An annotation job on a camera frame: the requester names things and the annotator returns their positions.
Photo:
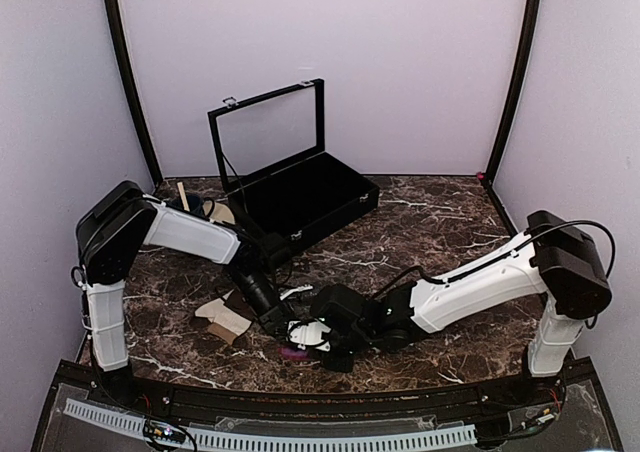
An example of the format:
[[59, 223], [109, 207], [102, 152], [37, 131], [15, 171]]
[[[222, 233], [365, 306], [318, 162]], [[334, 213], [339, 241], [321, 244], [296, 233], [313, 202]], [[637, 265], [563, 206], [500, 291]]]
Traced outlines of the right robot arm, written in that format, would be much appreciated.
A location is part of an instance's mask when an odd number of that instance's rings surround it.
[[534, 404], [559, 374], [587, 320], [612, 301], [609, 276], [586, 220], [565, 221], [540, 210], [527, 227], [493, 252], [457, 269], [407, 281], [401, 272], [367, 298], [343, 285], [323, 288], [304, 326], [289, 338], [331, 358], [361, 350], [401, 350], [468, 316], [517, 298], [543, 294], [547, 303], [534, 339], [524, 352], [525, 372], [510, 385], [521, 406]]

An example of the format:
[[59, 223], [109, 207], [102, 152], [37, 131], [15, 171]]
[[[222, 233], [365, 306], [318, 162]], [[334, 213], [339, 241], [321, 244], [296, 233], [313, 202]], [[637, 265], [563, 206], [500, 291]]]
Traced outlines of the black display box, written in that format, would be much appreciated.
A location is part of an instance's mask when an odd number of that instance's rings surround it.
[[312, 79], [207, 114], [229, 207], [274, 267], [378, 206], [378, 186], [326, 150], [324, 89]]

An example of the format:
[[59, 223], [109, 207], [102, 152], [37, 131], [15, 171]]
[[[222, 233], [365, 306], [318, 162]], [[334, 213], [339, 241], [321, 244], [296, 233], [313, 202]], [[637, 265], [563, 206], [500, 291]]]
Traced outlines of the magenta purple sock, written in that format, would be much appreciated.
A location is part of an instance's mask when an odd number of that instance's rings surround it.
[[279, 354], [286, 360], [291, 361], [308, 361], [309, 353], [306, 350], [293, 348], [290, 346], [282, 346], [278, 348]]

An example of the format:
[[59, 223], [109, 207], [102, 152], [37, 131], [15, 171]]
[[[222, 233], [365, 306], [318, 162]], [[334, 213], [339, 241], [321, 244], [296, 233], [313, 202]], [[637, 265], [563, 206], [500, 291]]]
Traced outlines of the cream brown sock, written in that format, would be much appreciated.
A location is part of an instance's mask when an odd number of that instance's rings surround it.
[[249, 330], [256, 316], [239, 291], [231, 291], [195, 311], [197, 318], [206, 319], [207, 332], [232, 345]]

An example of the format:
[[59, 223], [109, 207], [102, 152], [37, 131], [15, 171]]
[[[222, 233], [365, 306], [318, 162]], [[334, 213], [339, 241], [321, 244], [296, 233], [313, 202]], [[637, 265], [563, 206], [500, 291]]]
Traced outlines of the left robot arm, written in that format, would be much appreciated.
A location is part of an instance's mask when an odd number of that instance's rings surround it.
[[293, 311], [276, 289], [265, 246], [237, 225], [212, 222], [144, 193], [132, 181], [109, 191], [75, 227], [79, 279], [92, 352], [106, 373], [103, 393], [120, 408], [141, 399], [125, 338], [124, 291], [138, 256], [149, 249], [213, 264], [241, 292], [263, 331], [284, 339]]

